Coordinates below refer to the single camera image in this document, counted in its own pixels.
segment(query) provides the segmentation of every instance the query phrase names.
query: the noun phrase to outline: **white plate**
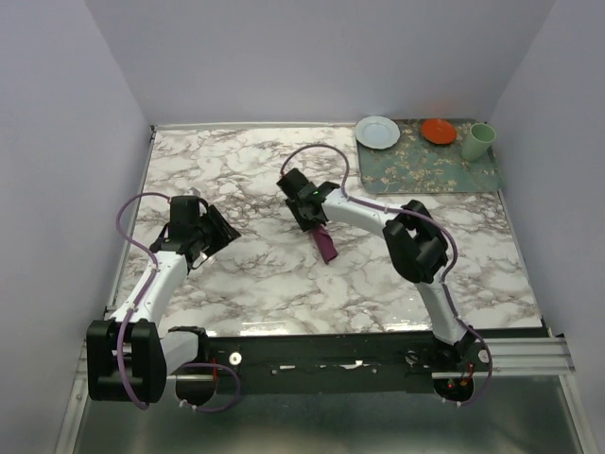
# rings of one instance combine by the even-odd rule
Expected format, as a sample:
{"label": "white plate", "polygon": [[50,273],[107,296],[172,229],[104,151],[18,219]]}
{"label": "white plate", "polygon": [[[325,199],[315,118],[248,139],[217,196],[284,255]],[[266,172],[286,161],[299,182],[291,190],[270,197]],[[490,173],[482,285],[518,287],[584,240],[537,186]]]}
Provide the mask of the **white plate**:
{"label": "white plate", "polygon": [[399,140],[399,128],[384,116],[368,116],[355,125],[355,137],[368,148],[385,149]]}

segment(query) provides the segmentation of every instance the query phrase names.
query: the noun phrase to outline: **green floral tray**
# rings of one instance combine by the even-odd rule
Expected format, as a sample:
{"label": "green floral tray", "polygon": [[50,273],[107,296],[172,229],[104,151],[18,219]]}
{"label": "green floral tray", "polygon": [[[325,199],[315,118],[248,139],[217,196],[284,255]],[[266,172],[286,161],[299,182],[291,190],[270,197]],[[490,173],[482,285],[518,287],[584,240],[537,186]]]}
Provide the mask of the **green floral tray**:
{"label": "green floral tray", "polygon": [[387,149],[370,149],[357,142],[361,182],[373,194],[435,192],[493,192],[502,185],[490,148],[472,163],[460,156],[464,137],[476,123],[470,118],[448,119],[458,132],[453,144],[433,145],[420,133],[423,120],[397,120],[401,137]]}

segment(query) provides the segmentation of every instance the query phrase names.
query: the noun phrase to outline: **purple cloth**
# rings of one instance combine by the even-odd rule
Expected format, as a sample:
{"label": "purple cloth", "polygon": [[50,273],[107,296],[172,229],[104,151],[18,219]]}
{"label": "purple cloth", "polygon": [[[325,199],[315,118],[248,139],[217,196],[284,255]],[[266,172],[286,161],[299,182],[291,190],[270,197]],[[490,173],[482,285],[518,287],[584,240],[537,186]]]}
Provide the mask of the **purple cloth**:
{"label": "purple cloth", "polygon": [[338,255],[338,252],[334,247],[334,241],[332,241],[330,234],[328,234],[322,225],[316,227],[315,229],[311,229],[310,232],[313,236],[313,239],[315,239],[315,244],[318,245],[321,258],[323,258],[323,261],[326,264],[330,263],[330,260],[336,258]]}

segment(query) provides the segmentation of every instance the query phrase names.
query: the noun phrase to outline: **plate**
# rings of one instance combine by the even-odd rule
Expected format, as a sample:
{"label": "plate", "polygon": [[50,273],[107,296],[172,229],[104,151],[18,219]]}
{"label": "plate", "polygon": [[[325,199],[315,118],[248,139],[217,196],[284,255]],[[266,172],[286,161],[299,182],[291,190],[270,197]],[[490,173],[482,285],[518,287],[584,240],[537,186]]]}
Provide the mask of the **plate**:
{"label": "plate", "polygon": [[392,147],[399,140],[399,128],[384,116],[368,116],[355,125],[355,137],[362,145],[373,149]]}
{"label": "plate", "polygon": [[435,145],[448,145],[456,140],[458,133],[449,121],[431,118],[420,126],[423,137]]}

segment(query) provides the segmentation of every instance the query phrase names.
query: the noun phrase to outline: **metal floor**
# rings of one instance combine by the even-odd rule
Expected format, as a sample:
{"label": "metal floor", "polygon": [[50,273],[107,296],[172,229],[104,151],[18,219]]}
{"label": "metal floor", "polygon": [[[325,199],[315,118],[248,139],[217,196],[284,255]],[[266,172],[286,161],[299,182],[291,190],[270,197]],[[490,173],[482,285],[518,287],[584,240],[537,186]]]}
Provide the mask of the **metal floor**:
{"label": "metal floor", "polygon": [[288,394],[245,396],[231,410],[204,415],[180,409],[172,388],[148,411],[89,401],[75,452],[581,453],[555,376],[495,378],[481,400],[461,409],[426,394]]}

